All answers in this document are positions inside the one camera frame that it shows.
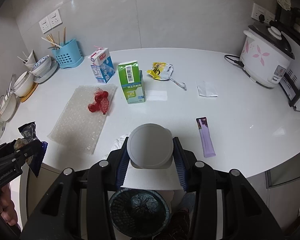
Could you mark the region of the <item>person left hand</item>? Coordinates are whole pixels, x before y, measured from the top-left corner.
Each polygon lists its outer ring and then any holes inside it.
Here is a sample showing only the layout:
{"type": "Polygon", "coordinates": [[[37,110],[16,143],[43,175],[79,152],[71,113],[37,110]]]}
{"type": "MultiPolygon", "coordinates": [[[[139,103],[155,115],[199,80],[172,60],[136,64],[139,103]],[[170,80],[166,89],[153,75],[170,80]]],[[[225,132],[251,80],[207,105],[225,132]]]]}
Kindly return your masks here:
{"type": "Polygon", "coordinates": [[[14,226],[18,222],[15,205],[11,199],[11,189],[9,184],[6,184],[0,190],[0,215],[10,226],[14,226]]]}

